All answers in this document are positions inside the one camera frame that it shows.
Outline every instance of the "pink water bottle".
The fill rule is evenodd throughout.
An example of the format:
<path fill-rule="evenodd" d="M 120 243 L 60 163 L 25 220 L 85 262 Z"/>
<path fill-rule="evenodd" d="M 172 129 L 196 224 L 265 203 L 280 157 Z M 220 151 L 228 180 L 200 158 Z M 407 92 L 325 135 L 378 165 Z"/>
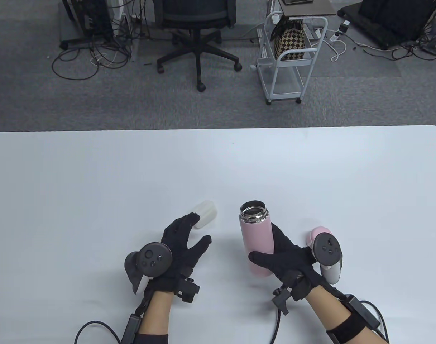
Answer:
<path fill-rule="evenodd" d="M 240 228 L 244 238 L 246 253 L 259 251 L 274 253 L 274 238 L 269 211 L 261 201 L 250 201 L 240 207 Z M 272 275 L 269 270 L 249 262 L 249 268 L 256 276 L 266 277 Z"/>

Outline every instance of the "stainless steel bottle neck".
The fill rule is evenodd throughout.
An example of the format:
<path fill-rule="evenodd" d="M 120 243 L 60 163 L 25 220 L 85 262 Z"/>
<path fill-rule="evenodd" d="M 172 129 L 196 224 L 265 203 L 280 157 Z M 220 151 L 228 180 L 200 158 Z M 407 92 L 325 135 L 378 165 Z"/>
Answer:
<path fill-rule="evenodd" d="M 269 211 L 261 201 L 250 201 L 240 207 L 240 219 L 246 223 L 259 223 L 267 219 Z"/>

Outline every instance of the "office chair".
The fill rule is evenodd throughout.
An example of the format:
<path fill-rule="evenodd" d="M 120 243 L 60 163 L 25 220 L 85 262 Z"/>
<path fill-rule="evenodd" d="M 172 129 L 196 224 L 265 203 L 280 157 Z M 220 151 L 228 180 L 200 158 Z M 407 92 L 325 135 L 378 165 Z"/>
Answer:
<path fill-rule="evenodd" d="M 234 61 L 234 70 L 239 72 L 242 65 L 239 58 L 226 51 L 210 46 L 208 43 L 215 41 L 220 44 L 221 31 L 214 31 L 207 36 L 201 36 L 200 30 L 221 29 L 233 26 L 236 22 L 236 0 L 153 0 L 156 26 L 189 30 L 189 36 L 172 32 L 172 43 L 182 43 L 182 48 L 165 55 L 157 60 L 157 72 L 164 73 L 163 63 L 179 56 L 194 53 L 197 71 L 197 90 L 203 92 L 205 85 L 200 75 L 200 54 L 203 52 L 224 57 Z"/>

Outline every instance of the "brown checkered handbag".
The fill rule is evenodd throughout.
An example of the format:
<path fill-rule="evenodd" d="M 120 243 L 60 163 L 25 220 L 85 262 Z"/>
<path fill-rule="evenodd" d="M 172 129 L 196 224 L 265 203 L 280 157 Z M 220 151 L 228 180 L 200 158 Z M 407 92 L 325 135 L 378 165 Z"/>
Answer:
<path fill-rule="evenodd" d="M 289 20 L 282 16 L 273 29 L 270 40 L 274 41 L 275 59 L 287 50 L 305 48 L 302 20 Z M 282 61 L 289 59 L 303 59 L 303 53 L 291 53 L 282 57 Z"/>

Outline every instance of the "hand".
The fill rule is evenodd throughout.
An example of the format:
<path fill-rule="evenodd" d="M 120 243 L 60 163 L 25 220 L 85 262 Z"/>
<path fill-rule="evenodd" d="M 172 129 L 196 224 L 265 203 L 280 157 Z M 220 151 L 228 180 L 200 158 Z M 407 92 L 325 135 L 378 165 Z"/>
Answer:
<path fill-rule="evenodd" d="M 208 249 L 211 236 L 206 235 L 188 249 L 188 239 L 192 227 L 200 220 L 196 213 L 190 213 L 173 221 L 164 230 L 161 242 L 172 252 L 172 264 L 164 274 L 149 281 L 146 290 L 175 291 L 182 278 L 189 277 L 199 258 Z"/>
<path fill-rule="evenodd" d="M 282 282 L 286 282 L 286 274 L 289 271 L 299 271 L 311 284 L 316 287 L 322 281 L 322 277 L 313 269 L 316 259 L 313 257 L 310 247 L 300 248 L 294 245 L 285 234 L 272 223 L 274 237 L 274 253 L 266 254 L 257 251 L 250 252 L 248 258 L 260 267 L 265 267 L 274 273 Z M 296 281 L 289 282 L 287 287 L 293 288 Z"/>

